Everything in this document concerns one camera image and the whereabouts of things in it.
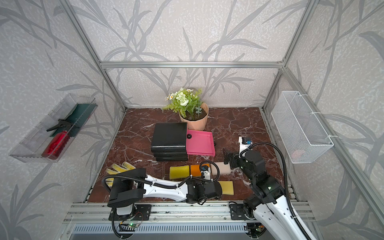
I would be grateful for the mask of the orange white sponge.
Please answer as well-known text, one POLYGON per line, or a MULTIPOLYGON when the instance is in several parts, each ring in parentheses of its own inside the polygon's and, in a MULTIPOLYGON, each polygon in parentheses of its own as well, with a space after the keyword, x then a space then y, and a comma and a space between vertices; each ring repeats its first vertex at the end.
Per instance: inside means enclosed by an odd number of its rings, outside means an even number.
MULTIPOLYGON (((224 164, 224 162, 216 162, 215 163, 218 168, 219 168, 219 172, 220 172, 220 176, 222 175, 229 175, 231 173, 231 167, 229 164, 224 164)), ((217 175, 217 168, 211 164, 211 172, 212 172, 212 176, 216 176, 217 175)))

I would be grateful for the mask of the bright yellow sponge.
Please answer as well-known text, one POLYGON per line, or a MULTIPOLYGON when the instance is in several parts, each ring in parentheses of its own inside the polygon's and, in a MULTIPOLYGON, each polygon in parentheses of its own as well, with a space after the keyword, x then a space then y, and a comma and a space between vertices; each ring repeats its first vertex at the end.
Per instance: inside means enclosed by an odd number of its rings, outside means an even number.
POLYGON ((190 176, 189 166, 170 167, 169 178, 170 180, 183 179, 190 176))

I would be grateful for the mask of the pale yellow sponge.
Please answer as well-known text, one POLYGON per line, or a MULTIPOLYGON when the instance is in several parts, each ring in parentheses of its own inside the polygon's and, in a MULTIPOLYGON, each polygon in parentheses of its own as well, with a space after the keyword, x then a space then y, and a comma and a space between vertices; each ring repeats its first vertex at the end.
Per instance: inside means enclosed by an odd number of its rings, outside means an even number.
POLYGON ((234 184, 233 181, 219 181, 222 188, 222 195, 234 195, 234 184))

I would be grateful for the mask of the pink drawer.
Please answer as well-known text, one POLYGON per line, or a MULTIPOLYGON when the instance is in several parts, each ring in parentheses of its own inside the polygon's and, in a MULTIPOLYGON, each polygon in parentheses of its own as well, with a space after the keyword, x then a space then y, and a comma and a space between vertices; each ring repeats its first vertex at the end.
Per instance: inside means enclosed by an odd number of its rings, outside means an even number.
POLYGON ((216 155, 212 132, 187 130, 187 154, 194 156, 216 155))

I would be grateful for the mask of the black mini drawer cabinet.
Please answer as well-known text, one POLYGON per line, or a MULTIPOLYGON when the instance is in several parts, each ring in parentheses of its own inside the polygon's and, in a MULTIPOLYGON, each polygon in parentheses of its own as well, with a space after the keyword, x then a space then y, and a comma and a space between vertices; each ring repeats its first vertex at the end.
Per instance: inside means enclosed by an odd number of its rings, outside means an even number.
POLYGON ((151 152, 157 162, 186 162, 187 123, 155 124, 151 152))

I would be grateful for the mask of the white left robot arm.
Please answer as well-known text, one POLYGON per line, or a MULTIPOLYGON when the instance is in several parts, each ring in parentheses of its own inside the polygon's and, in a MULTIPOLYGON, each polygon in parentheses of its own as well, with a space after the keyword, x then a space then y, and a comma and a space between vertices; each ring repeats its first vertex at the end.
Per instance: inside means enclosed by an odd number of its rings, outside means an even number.
POLYGON ((196 166, 171 167, 169 177, 169 180, 155 178, 147 174, 145 168, 122 168, 105 176, 102 184, 109 193, 108 207, 112 215, 134 216, 138 212, 135 203, 144 198, 203 205, 223 194, 219 166, 211 161, 196 166))

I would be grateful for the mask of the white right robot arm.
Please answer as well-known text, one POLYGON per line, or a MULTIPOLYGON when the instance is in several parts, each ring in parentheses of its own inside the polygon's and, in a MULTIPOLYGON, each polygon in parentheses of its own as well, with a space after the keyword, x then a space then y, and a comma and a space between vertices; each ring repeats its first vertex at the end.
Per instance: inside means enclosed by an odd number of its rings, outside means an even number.
POLYGON ((244 200, 246 216, 254 217, 276 240, 315 240, 315 235, 298 215, 290 200, 287 165, 282 151, 267 142, 243 145, 238 153, 223 149, 224 163, 231 169, 240 168, 250 180, 253 195, 244 200), (284 182, 267 173, 266 161, 256 146, 272 147, 282 160, 284 182))

